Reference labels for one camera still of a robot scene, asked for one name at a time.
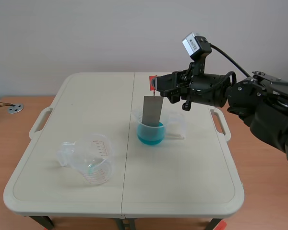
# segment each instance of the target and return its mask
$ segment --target empty measuring cup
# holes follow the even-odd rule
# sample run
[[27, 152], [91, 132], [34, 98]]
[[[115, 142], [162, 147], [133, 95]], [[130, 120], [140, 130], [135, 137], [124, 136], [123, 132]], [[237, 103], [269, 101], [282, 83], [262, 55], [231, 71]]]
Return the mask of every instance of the empty measuring cup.
[[186, 122], [183, 114], [162, 108], [158, 127], [147, 126], [142, 123], [143, 109], [132, 111], [136, 121], [138, 139], [147, 145], [159, 144], [164, 138], [185, 139]]
[[64, 142], [57, 152], [61, 166], [71, 166], [92, 184], [102, 184], [110, 179], [112, 156], [111, 143], [101, 134], [87, 135], [75, 143]]

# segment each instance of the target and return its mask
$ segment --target measuring cup handle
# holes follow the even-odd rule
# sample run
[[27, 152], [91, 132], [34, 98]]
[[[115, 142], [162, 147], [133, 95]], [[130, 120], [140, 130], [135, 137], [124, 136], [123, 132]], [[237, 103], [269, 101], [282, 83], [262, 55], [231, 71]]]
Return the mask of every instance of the measuring cup handle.
[[74, 144], [70, 142], [64, 142], [61, 146], [61, 149], [57, 151], [57, 160], [62, 167], [69, 164], [69, 156], [74, 151]]
[[186, 138], [187, 124], [183, 114], [174, 111], [169, 111], [168, 123], [169, 124], [179, 123], [180, 131], [177, 133], [166, 132], [165, 133], [166, 138], [178, 139], [178, 140], [184, 140]]

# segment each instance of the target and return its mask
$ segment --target white wall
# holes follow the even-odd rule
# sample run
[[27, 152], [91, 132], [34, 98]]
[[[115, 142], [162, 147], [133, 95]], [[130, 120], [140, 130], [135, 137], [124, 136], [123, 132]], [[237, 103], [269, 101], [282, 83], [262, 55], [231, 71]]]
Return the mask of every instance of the white wall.
[[[288, 0], [0, 0], [0, 96], [55, 94], [76, 72], [186, 69], [191, 31], [288, 80]], [[216, 52], [206, 61], [242, 78]]]

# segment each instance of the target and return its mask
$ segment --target table handle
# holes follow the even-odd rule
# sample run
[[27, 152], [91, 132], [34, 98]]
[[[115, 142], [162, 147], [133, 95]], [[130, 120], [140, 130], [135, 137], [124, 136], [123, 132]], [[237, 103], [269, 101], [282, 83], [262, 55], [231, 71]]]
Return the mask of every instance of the table handle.
[[45, 119], [47, 115], [49, 115], [52, 112], [53, 108], [47, 107], [43, 109], [40, 114], [38, 115], [38, 118], [36, 119], [34, 125], [32, 126], [30, 132], [29, 132], [29, 137], [30, 139], [33, 138], [35, 133], [40, 132], [42, 129], [40, 129], [40, 126], [45, 123]]
[[214, 114], [217, 116], [219, 123], [221, 125], [221, 129], [222, 129], [223, 134], [224, 134], [225, 141], [228, 142], [231, 138], [231, 133], [230, 133], [229, 127], [227, 125], [226, 119], [224, 117], [224, 114], [222, 113], [221, 110], [219, 110], [215, 107], [212, 107], [212, 106], [210, 107], [210, 112], [211, 112], [211, 114]]

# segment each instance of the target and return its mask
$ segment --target red tag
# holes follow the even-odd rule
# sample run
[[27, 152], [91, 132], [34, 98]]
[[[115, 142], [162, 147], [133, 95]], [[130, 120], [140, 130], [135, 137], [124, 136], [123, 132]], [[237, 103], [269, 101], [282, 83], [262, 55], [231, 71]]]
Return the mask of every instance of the red tag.
[[215, 228], [215, 230], [224, 230], [227, 226], [227, 223], [225, 223], [224, 221], [221, 221]]
[[151, 90], [154, 90], [154, 87], [152, 86], [152, 79], [154, 78], [154, 77], [156, 77], [157, 75], [154, 75], [154, 76], [149, 76], [149, 87], [150, 87], [150, 91]]

